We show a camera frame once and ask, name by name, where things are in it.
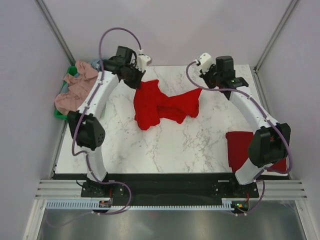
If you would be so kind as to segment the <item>bright red t shirt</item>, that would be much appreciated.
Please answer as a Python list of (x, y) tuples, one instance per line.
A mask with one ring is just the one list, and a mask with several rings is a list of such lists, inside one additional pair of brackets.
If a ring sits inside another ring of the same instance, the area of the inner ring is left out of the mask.
[(158, 125), (161, 119), (181, 124), (186, 117), (198, 116), (201, 92), (200, 88), (196, 88), (183, 94), (167, 96), (160, 90), (159, 80), (141, 82), (133, 98), (134, 120), (143, 131)]

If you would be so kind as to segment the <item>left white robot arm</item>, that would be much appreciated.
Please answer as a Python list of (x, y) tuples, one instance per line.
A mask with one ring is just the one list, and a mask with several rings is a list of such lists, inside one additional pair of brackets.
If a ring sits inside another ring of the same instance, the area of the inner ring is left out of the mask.
[(110, 185), (105, 181), (107, 170), (102, 156), (106, 137), (100, 118), (107, 100), (120, 81), (129, 88), (138, 89), (152, 58), (142, 50), (119, 46), (116, 54), (100, 61), (100, 72), (88, 96), (76, 111), (69, 111), (67, 121), (72, 137), (73, 156), (84, 155), (87, 178), (93, 181), (92, 191), (99, 197), (106, 196)]

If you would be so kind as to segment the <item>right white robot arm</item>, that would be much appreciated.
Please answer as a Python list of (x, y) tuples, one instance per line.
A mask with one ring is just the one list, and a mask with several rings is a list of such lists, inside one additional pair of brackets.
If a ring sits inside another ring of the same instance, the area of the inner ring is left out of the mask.
[(231, 56), (216, 59), (203, 53), (198, 59), (202, 78), (210, 91), (219, 91), (237, 107), (253, 131), (248, 147), (248, 158), (235, 172), (235, 181), (229, 184), (229, 191), (235, 197), (247, 191), (247, 185), (254, 182), (266, 169), (282, 159), (290, 162), (293, 156), (289, 147), (291, 128), (279, 123), (258, 103), (243, 77), (237, 77)]

